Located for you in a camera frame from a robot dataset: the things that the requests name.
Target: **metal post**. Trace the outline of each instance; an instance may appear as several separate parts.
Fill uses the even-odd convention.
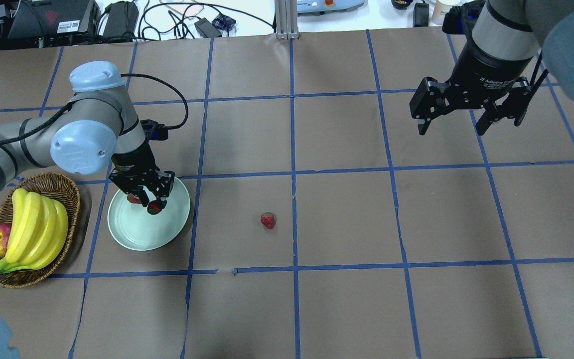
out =
[[[276,38],[298,38],[296,0],[274,0],[276,3]]]

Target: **blue tape grid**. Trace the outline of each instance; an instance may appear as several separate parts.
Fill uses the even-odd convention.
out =
[[[391,177],[391,186],[392,186],[392,196],[394,198],[394,205],[396,208],[396,223],[398,225],[398,235],[399,235],[399,242],[401,246],[401,254],[402,254],[402,262],[401,263],[376,263],[376,264],[339,264],[339,265],[318,265],[318,266],[299,266],[298,265],[298,245],[297,245],[297,206],[296,206],[296,198],[293,199],[292,210],[293,210],[293,266],[276,266],[276,267],[251,267],[251,268],[237,268],[235,269],[235,273],[265,273],[265,272],[280,272],[280,271],[291,271],[294,275],[294,336],[295,336],[295,353],[296,358],[300,357],[300,312],[299,312],[299,296],[298,296],[298,273],[299,271],[316,271],[316,270],[370,270],[370,269],[385,269],[385,268],[400,268],[405,271],[405,283],[406,289],[408,294],[408,303],[410,307],[410,319],[412,321],[412,330],[413,330],[413,339],[415,344],[416,355],[418,358],[421,358],[421,346],[419,341],[419,336],[417,332],[417,323],[415,319],[415,309],[413,305],[413,293],[412,293],[412,285],[409,276],[409,268],[442,268],[442,267],[453,267],[453,266],[495,266],[495,265],[510,265],[513,267],[515,272],[515,277],[517,281],[517,285],[520,291],[520,297],[522,298],[522,304],[524,305],[525,316],[528,321],[529,330],[531,332],[531,336],[533,339],[533,345],[535,347],[535,351],[537,356],[541,357],[542,352],[539,347],[539,343],[537,340],[535,326],[533,325],[533,321],[531,320],[531,315],[528,309],[528,302],[526,300],[526,295],[524,293],[524,288],[522,286],[522,282],[519,275],[519,268],[518,265],[523,264],[543,264],[543,263],[574,263],[574,257],[563,257],[563,258],[539,258],[539,259],[516,259],[515,255],[513,254],[512,245],[510,242],[510,237],[508,234],[508,229],[506,227],[506,222],[504,220],[501,204],[499,202],[499,197],[497,195],[497,190],[493,181],[492,177],[492,168],[497,167],[517,167],[517,166],[555,166],[555,165],[568,165],[574,164],[574,161],[547,161],[547,162],[511,162],[511,163],[489,163],[488,158],[486,156],[486,152],[483,146],[483,142],[481,138],[478,137],[478,144],[480,145],[480,150],[483,157],[482,164],[456,164],[456,165],[435,165],[435,166],[395,166],[394,161],[392,159],[392,155],[389,150],[389,139],[387,135],[387,129],[385,126],[385,114],[383,111],[383,101],[382,101],[382,94],[383,93],[410,93],[414,92],[415,89],[381,89],[380,88],[380,79],[378,77],[378,67],[376,64],[376,59],[374,55],[373,44],[371,41],[371,34],[369,30],[366,30],[367,42],[369,44],[369,52],[371,55],[373,71],[374,71],[374,79],[376,82],[376,90],[375,91],[349,91],[349,92],[337,92],[337,93],[302,93],[296,94],[294,92],[294,63],[293,63],[293,40],[289,42],[289,79],[290,79],[290,91],[289,95],[275,95],[275,96],[249,96],[249,97],[232,97],[232,98],[209,98],[209,83],[210,83],[210,74],[211,74],[211,65],[212,65],[212,51],[214,46],[214,40],[210,41],[210,50],[209,50],[209,65],[207,69],[207,84],[205,88],[205,97],[203,99],[191,99],[188,102],[202,102],[205,108],[205,114],[203,115],[203,128],[201,131],[201,148],[200,148],[200,159],[199,159],[199,169],[198,175],[195,177],[182,177],[184,179],[196,179],[196,197],[195,197],[195,205],[194,205],[194,216],[193,216],[193,229],[192,229],[192,237],[191,237],[191,249],[189,254],[189,267],[188,270],[175,270],[175,271],[133,271],[133,272],[110,272],[110,273],[91,273],[91,266],[93,263],[94,257],[94,247],[96,246],[96,239],[98,236],[98,230],[100,228],[100,224],[102,222],[102,214],[103,208],[105,205],[105,195],[107,194],[109,180],[108,179],[101,179],[101,180],[92,180],[92,181],[79,181],[77,184],[85,185],[85,184],[104,184],[103,189],[103,197],[100,203],[97,220],[94,227],[94,234],[91,240],[91,250],[89,253],[89,258],[86,266],[85,273],[57,273],[52,275],[52,278],[55,279],[75,279],[81,278],[84,279],[84,291],[82,296],[82,305],[80,309],[80,317],[78,326],[80,326],[80,322],[82,320],[83,308],[86,298],[86,291],[87,291],[87,282],[90,278],[113,278],[113,277],[149,277],[149,276],[166,276],[166,275],[185,275],[187,276],[187,288],[185,292],[185,302],[187,304],[187,318],[189,319],[189,304],[190,304],[190,295],[191,295],[191,278],[193,275],[210,275],[215,274],[217,270],[194,270],[193,269],[193,261],[194,261],[194,248],[196,243],[196,228],[198,222],[198,207],[200,202],[200,187],[201,187],[201,180],[203,178],[236,178],[236,177],[264,177],[264,176],[291,176],[292,177],[292,194],[296,194],[296,178],[297,175],[309,175],[309,174],[316,174],[316,173],[358,173],[358,172],[385,172],[389,171]],[[451,41],[451,37],[447,36],[449,47],[451,49],[451,54],[453,58],[456,60],[455,49],[453,47],[453,43]],[[59,68],[59,63],[61,62],[61,56],[63,53],[63,48],[59,51],[59,55],[57,57],[57,62],[55,64],[54,71],[52,72],[52,77],[50,79],[50,84],[48,85],[48,89],[46,91],[45,98],[43,100],[43,104],[41,107],[30,107],[30,108],[18,108],[18,109],[0,109],[0,112],[18,112],[18,111],[40,111],[39,113],[43,113],[45,110],[54,110],[59,109],[60,107],[46,107],[46,103],[48,100],[48,96],[50,95],[50,90],[52,89],[52,85],[54,84],[54,79]],[[137,55],[137,44],[134,44],[134,49],[132,52],[132,59],[130,62],[130,71],[134,68],[134,63]],[[126,86],[130,85],[130,79],[126,81]],[[574,133],[572,132],[572,128],[570,123],[565,116],[565,112],[556,96],[554,91],[555,87],[558,87],[558,84],[551,83],[549,79],[546,79],[545,84],[542,85],[543,88],[549,88],[553,99],[556,103],[556,107],[558,108],[560,115],[564,121],[564,124],[567,128],[567,131],[572,139],[574,144]],[[296,170],[295,161],[296,161],[296,154],[295,154],[295,123],[294,123],[294,100],[296,98],[306,98],[306,97],[319,97],[319,96],[353,96],[353,95],[378,95],[378,105],[380,109],[380,118],[381,118],[381,126],[383,130],[383,140],[385,141],[385,149],[387,151],[387,160],[389,162],[389,166],[386,168],[357,168],[357,169],[343,169],[343,170],[335,170],[335,169],[328,169],[328,170],[320,170],[320,171],[313,171],[313,170]],[[203,155],[205,150],[205,132],[207,127],[207,109],[210,102],[223,102],[223,101],[245,101],[245,100],[264,100],[264,99],[274,99],[274,98],[289,98],[290,99],[290,114],[291,114],[291,171],[283,171],[283,172],[265,172],[265,173],[241,173],[241,174],[220,174],[220,175],[203,175],[202,174],[202,166],[203,166]],[[151,101],[151,102],[136,102],[135,105],[153,105],[153,104],[178,104],[180,101],[171,100],[171,101]],[[475,116],[470,112],[472,123],[475,123]],[[395,172],[397,171],[413,171],[413,170],[446,170],[446,169],[457,169],[457,168],[485,168],[487,171],[488,179],[490,182],[490,186],[493,191],[493,196],[496,201],[498,215],[502,224],[502,228],[504,230],[504,236],[506,239],[506,245],[509,250],[510,259],[508,260],[497,260],[497,261],[451,261],[451,262],[428,262],[428,263],[409,263],[406,258],[406,251],[404,248],[403,237],[401,235],[401,228],[399,223],[399,215],[398,215],[398,208],[399,203],[397,199],[397,191],[396,191],[396,179],[395,179]],[[77,341],[77,336],[75,336],[73,340],[73,344],[71,346],[71,350],[69,353],[69,358],[73,357],[75,345]],[[181,357],[185,357],[185,340],[184,345],[181,352]]]

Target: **black power adapter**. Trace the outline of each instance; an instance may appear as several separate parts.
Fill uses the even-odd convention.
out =
[[[219,38],[223,36],[223,34],[221,34],[221,32],[206,18],[202,18],[195,22],[194,27],[196,27],[198,33],[204,38]]]
[[[110,4],[103,37],[134,36],[138,17],[139,9],[134,2],[120,1]]]
[[[429,4],[417,2],[413,8],[413,27],[429,26]]]

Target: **yellow banana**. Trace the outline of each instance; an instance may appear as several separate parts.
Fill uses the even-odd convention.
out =
[[[6,268],[18,263],[28,243],[36,236],[34,232],[37,228],[41,211],[41,195],[35,192],[28,192],[23,201],[23,210],[19,215],[18,226],[16,226],[14,232],[10,232],[6,255],[0,260],[0,271],[4,271]]]
[[[39,270],[48,264],[52,263],[54,259],[59,255],[63,245],[66,243],[66,237],[68,236],[68,214],[66,213],[66,208],[58,202],[57,200],[50,200],[55,207],[55,229],[54,236],[48,240],[48,246],[37,261],[30,264],[18,264],[9,268],[9,271],[14,270]]]
[[[57,223],[57,209],[48,197],[41,196],[41,207],[43,209],[42,218],[39,219],[39,223],[43,226],[41,232],[37,232],[38,236],[34,239],[34,244],[32,247],[27,247],[19,260],[19,264],[28,265],[34,263],[46,248],[50,244],[50,241],[54,240],[54,229]]]
[[[19,217],[23,212],[23,200],[28,194],[28,191],[23,188],[18,188],[12,193],[12,227],[10,233],[16,232],[16,228],[19,227]]]

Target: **white container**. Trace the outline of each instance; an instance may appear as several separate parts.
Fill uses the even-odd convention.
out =
[[[153,199],[152,192],[145,192]],[[189,193],[183,182],[174,178],[168,203],[158,214],[149,214],[146,207],[128,202],[119,190],[110,202],[108,227],[117,243],[131,250],[153,250],[172,241],[185,226],[189,216]]]
[[[451,10],[451,7],[456,5],[460,5],[460,0],[435,0],[431,22],[435,23],[435,25],[442,26],[444,16]]]

